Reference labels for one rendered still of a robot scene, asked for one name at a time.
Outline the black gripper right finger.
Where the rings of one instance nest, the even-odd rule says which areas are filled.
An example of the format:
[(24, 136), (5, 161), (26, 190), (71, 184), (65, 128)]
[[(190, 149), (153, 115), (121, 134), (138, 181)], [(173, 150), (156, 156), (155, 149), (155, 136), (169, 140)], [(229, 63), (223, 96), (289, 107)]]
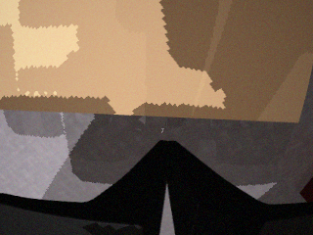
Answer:
[(313, 203), (266, 204), (228, 183), (177, 141), (168, 141), (175, 235), (313, 235)]

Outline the red cube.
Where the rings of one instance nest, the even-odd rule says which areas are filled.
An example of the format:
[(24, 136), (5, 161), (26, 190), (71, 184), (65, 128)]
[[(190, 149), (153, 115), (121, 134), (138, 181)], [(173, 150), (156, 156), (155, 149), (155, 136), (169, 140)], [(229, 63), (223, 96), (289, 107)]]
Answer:
[(308, 184), (305, 184), (305, 187), (302, 188), (300, 193), (302, 195), (302, 199), (306, 200), (306, 203), (309, 203), (309, 201), (312, 201), (313, 203), (313, 177), (309, 180)]

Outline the tan rectangular board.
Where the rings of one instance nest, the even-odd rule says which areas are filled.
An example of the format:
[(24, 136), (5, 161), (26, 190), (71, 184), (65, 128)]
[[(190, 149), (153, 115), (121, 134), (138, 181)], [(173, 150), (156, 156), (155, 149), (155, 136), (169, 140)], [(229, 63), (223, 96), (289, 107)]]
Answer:
[(0, 110), (298, 122), (313, 0), (0, 0)]

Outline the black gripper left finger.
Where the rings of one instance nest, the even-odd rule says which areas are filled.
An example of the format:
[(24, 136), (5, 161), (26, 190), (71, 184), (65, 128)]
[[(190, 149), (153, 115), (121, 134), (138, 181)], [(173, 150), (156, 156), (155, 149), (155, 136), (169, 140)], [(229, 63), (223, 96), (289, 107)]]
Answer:
[(85, 203), (0, 193), (0, 235), (160, 235), (168, 160), (168, 141), (157, 141), (124, 177)]

